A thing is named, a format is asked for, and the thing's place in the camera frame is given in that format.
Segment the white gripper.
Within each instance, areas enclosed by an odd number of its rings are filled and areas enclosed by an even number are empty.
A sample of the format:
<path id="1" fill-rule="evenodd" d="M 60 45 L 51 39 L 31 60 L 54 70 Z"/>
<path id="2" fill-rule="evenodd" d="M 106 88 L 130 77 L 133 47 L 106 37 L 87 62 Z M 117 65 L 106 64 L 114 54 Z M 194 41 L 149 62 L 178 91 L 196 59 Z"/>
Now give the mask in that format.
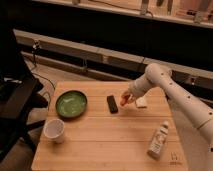
<path id="1" fill-rule="evenodd" d="M 141 85 L 135 82 L 130 83 L 129 91 L 133 100 L 136 100 L 144 95 L 144 91 Z"/>

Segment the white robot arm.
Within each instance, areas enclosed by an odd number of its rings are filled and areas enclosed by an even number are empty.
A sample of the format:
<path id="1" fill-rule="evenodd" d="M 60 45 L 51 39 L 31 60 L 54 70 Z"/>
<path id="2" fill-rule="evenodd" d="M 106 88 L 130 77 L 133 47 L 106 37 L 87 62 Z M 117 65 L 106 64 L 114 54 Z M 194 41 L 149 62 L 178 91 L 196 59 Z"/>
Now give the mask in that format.
<path id="1" fill-rule="evenodd" d="M 138 99 L 151 88 L 160 87 L 172 99 L 200 132 L 213 146 L 213 109 L 182 88 L 171 78 L 172 70 L 157 63 L 145 68 L 145 73 L 132 81 L 129 90 Z"/>

